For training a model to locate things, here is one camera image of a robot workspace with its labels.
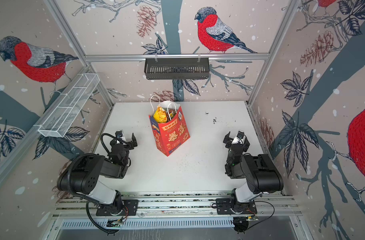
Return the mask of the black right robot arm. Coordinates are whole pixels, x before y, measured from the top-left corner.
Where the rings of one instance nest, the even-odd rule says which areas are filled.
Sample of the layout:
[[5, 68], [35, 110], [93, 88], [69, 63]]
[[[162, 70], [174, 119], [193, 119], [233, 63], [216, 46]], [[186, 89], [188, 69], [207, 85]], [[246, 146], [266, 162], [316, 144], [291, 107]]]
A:
[[233, 212], [251, 213], [256, 198], [283, 190], [282, 176], [269, 155], [253, 156], [247, 152], [250, 143], [244, 132], [239, 131], [235, 138], [231, 138], [230, 134], [225, 135], [223, 143], [228, 149], [225, 174], [233, 180], [246, 180], [230, 194], [229, 204]]

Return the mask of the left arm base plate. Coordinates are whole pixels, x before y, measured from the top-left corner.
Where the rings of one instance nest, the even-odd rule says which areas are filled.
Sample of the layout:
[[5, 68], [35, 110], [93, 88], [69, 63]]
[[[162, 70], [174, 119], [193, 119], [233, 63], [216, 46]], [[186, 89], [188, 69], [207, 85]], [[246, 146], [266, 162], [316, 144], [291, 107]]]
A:
[[96, 216], [115, 217], [115, 216], [135, 216], [138, 208], [138, 200], [118, 200], [110, 205], [97, 205]]

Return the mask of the yellow snack packet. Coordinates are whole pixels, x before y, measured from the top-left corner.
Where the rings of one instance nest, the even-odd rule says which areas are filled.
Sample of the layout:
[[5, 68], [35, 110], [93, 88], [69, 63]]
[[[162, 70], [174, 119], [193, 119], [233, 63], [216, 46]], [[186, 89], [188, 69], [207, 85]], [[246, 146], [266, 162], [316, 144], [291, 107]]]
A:
[[157, 123], [166, 123], [168, 120], [168, 113], [165, 109], [163, 109], [161, 106], [158, 106], [153, 118]]

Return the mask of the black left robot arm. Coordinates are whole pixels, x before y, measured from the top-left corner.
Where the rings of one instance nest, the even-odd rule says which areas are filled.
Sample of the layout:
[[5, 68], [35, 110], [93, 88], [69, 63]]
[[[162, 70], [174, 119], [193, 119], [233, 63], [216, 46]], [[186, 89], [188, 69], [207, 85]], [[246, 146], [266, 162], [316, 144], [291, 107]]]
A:
[[135, 135], [126, 141], [122, 131], [103, 133], [100, 143], [107, 155], [87, 153], [76, 157], [57, 180], [57, 189], [97, 205], [99, 210], [119, 214], [125, 210], [121, 193], [103, 184], [99, 177], [123, 179], [131, 166], [129, 152], [137, 147]]

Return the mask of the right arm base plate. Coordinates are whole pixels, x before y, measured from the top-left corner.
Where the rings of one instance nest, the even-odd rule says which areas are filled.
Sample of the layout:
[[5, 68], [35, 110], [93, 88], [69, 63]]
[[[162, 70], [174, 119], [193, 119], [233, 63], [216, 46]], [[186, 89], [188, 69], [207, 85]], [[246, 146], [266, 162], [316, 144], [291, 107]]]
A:
[[230, 198], [219, 198], [212, 204], [218, 215], [256, 215], [257, 210], [254, 202], [240, 203]]

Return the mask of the red paper gift bag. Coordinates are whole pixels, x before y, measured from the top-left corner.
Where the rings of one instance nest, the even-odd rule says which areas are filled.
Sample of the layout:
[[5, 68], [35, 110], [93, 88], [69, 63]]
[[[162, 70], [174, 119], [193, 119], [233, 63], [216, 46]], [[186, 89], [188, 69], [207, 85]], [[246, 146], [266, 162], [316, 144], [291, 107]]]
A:
[[[162, 101], [157, 95], [153, 95], [149, 102], [152, 107], [149, 120], [156, 147], [168, 157], [190, 138], [182, 107], [172, 101]], [[168, 113], [166, 123], [157, 123], [153, 118], [158, 106], [161, 106]]]

